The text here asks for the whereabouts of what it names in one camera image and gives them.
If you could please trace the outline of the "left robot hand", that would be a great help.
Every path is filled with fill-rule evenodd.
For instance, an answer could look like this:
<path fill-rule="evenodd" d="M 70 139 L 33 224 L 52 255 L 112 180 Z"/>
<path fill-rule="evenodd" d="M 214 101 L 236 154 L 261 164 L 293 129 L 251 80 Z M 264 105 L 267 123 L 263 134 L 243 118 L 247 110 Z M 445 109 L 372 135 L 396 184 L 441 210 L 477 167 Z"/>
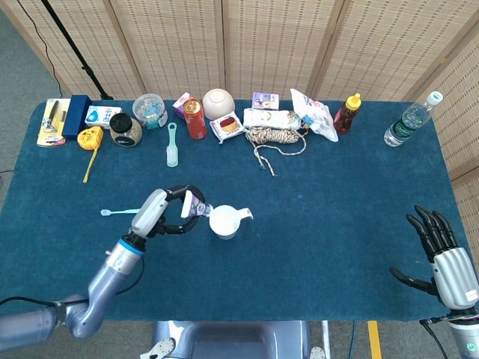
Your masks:
<path fill-rule="evenodd" d="M 203 193 L 193 185 L 177 185 L 172 188 L 155 190 L 141 206 L 133 218 L 131 231 L 143 239 L 153 238 L 156 234 L 184 234 L 198 222 L 198 215 L 193 216 L 183 225 L 164 224 L 164 212 L 173 200 L 185 201 L 186 192 L 191 191 L 199 200 L 205 201 Z"/>

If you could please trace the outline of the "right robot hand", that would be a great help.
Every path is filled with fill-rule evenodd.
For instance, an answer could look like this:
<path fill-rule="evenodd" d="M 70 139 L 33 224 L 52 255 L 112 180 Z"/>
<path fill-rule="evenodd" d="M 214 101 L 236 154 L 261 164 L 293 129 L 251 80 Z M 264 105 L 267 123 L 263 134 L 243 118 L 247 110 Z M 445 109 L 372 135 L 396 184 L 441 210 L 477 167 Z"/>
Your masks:
<path fill-rule="evenodd" d="M 468 313 L 478 303 L 478 278 L 465 248 L 459 246 L 454 230 L 440 212 L 415 205 L 417 215 L 408 214 L 431 266 L 430 282 L 413 279 L 399 269 L 390 273 L 401 283 L 438 298 L 454 313 Z"/>

